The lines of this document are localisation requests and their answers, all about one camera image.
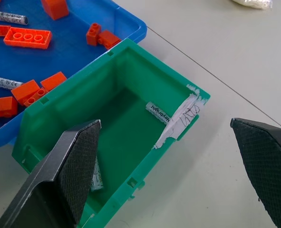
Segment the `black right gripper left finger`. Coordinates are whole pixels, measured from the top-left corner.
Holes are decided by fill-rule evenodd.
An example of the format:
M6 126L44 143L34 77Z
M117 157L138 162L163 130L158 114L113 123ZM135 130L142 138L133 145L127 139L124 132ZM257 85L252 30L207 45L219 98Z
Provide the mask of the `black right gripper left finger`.
M75 228L93 178L99 119L62 133L0 218L0 228Z

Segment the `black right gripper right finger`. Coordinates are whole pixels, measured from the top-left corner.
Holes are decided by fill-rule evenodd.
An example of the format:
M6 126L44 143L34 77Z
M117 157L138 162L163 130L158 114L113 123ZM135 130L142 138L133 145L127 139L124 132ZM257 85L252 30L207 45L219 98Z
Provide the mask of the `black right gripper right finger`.
M230 127L252 186L281 228L281 128L241 118L233 118Z

